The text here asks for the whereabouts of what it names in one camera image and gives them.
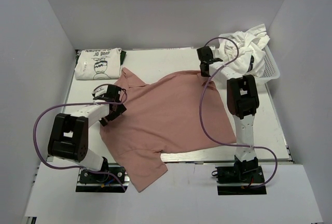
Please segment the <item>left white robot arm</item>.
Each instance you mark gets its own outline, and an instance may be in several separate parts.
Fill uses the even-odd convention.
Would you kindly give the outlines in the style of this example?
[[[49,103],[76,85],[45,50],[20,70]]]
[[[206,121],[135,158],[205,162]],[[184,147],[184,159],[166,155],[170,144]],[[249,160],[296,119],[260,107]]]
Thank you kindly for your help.
[[[127,109],[127,90],[103,84],[92,92],[93,102],[71,114],[57,114],[48,144],[48,155],[75,162],[94,172],[107,172],[106,159],[89,148],[89,129],[95,123],[106,126]]]

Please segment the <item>pink t shirt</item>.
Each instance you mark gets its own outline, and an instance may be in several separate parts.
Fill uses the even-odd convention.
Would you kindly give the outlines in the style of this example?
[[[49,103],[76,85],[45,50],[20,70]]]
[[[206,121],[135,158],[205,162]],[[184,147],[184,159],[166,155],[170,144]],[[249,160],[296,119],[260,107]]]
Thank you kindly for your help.
[[[139,192],[167,172],[162,153],[236,141],[219,92],[199,71],[179,71],[146,84],[124,68],[116,85],[127,90],[127,110],[101,127],[100,136]]]

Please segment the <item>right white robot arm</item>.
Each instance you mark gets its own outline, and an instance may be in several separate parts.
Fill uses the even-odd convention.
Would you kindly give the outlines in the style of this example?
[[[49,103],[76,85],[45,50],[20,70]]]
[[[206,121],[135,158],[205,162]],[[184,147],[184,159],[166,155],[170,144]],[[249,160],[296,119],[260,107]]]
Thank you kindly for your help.
[[[214,58],[210,47],[197,49],[203,77],[210,77],[226,87],[227,107],[234,119],[236,130],[235,166],[244,172],[256,170],[258,159],[254,149],[253,123],[259,107],[255,78],[241,75]]]

